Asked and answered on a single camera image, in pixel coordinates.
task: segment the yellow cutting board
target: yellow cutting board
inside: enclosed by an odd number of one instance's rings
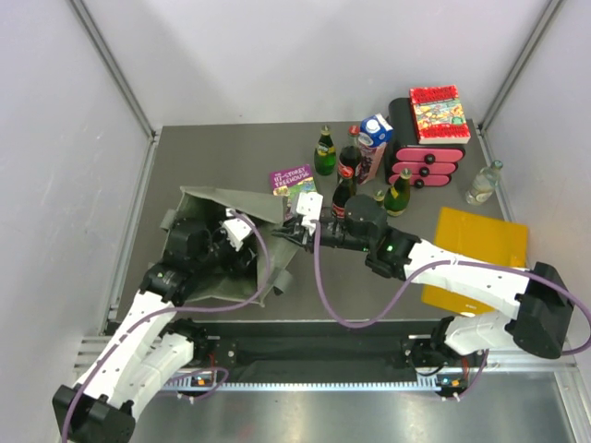
[[[435,233],[438,247],[496,265],[524,267],[527,226],[441,208]],[[478,315],[493,309],[457,293],[425,285],[423,303],[457,314]]]

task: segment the book cover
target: book cover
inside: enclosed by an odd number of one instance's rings
[[[418,143],[467,143],[470,129],[454,86],[410,89]]]
[[[291,217],[292,198],[300,192],[316,191],[314,176],[309,164],[298,168],[285,169],[269,174],[274,196],[287,197],[287,212],[285,218]]]

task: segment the metal table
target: metal table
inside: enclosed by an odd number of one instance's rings
[[[336,146],[344,145],[349,125],[331,124]],[[163,251],[165,236],[159,225],[166,210],[176,208],[181,197],[180,186],[217,186],[271,192],[269,173],[313,163],[313,150],[319,136],[318,123],[165,127],[139,221],[119,317],[129,308],[149,263],[156,262]],[[445,187],[413,192],[406,213],[390,223],[432,241],[442,206],[501,219],[501,208],[496,197],[481,207],[470,206],[463,199],[470,181],[484,165],[478,138],[473,136],[459,170],[452,176],[452,182]],[[316,176],[315,180],[319,191],[330,203],[336,187],[335,174]],[[360,186],[359,192],[372,195],[377,189],[386,189],[381,178]],[[322,250],[322,276],[327,295],[337,312],[344,317],[375,316],[387,305],[401,284],[377,277],[364,266],[364,259],[365,256],[357,252],[329,248]],[[231,313],[207,315],[207,319],[329,318],[317,295],[312,257],[299,252],[288,269],[296,278],[297,285],[280,297],[270,294],[264,308],[253,305]],[[440,318],[449,314],[423,305],[420,301],[421,291],[420,286],[411,286],[387,318]],[[207,303],[217,305],[222,302]]]
[[[349,125],[331,124],[336,146],[345,143]],[[470,180],[485,164],[476,131],[471,128],[473,137],[452,182],[442,188],[414,191],[407,212],[390,221],[397,228],[432,240],[442,206],[502,218],[496,197],[477,208],[463,200]],[[269,173],[312,163],[319,136],[318,123],[165,127],[139,220],[118,317],[126,313],[149,264],[162,253],[165,236],[158,227],[166,210],[176,207],[180,186],[271,192]],[[326,198],[332,196],[335,181],[335,176],[316,177],[317,187]],[[359,191],[371,195],[385,187],[380,178],[361,186]],[[344,317],[375,316],[401,284],[372,274],[363,265],[364,258],[355,252],[322,250],[325,288],[333,306]],[[316,293],[311,256],[298,253],[288,269],[297,284],[279,297],[270,295],[264,308],[252,305],[231,313],[207,315],[207,319],[328,318]],[[420,293],[420,286],[411,286],[387,318],[449,315],[423,305]],[[480,386],[460,404],[441,404],[426,399],[425,394],[403,392],[219,392],[194,406],[186,401],[162,398],[146,409],[132,441],[583,441],[575,440],[571,430],[574,417],[581,420],[578,415],[581,405],[573,400],[578,378],[571,367],[560,367],[559,372],[561,375],[557,376],[553,368],[529,361],[513,368],[497,365],[490,368]]]

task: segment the cola bottle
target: cola bottle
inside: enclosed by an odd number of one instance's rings
[[[353,171],[353,179],[356,181],[361,172],[361,150],[359,149],[359,126],[349,126],[349,143],[341,149],[339,165],[337,167],[337,184],[343,179],[343,171]]]
[[[353,177],[353,169],[343,170],[341,183],[336,187],[332,195],[332,215],[338,219],[344,219],[344,204],[356,193],[356,182]]]

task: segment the gray tabletop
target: gray tabletop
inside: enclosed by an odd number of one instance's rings
[[[332,139],[337,147],[346,142],[349,125],[349,122],[331,123]],[[502,219],[496,197],[480,207],[470,206],[463,200],[470,181],[485,165],[474,127],[471,129],[473,136],[452,181],[444,187],[413,189],[407,211],[391,219],[392,226],[432,241],[440,208],[444,206]],[[164,213],[176,208],[181,197],[180,186],[216,186],[270,193],[269,173],[312,164],[319,136],[320,123],[166,126],[156,151],[118,316],[123,317],[128,310],[149,264],[160,258],[165,235],[159,225]],[[335,174],[317,175],[315,180],[319,191],[327,198],[325,201],[330,202],[336,187]],[[360,186],[358,192],[372,195],[386,187],[380,168],[379,178]],[[372,273],[365,267],[364,260],[365,255],[357,252],[321,250],[324,286],[333,307],[343,317],[374,317],[400,287],[400,282]],[[208,314],[207,318],[328,318],[316,291],[312,256],[298,252],[288,270],[295,276],[294,287],[281,296],[270,294],[265,307],[251,305],[230,313]],[[421,292],[420,285],[412,285],[386,318],[440,318],[449,314],[422,304]],[[223,305],[224,302],[211,300],[201,304]]]

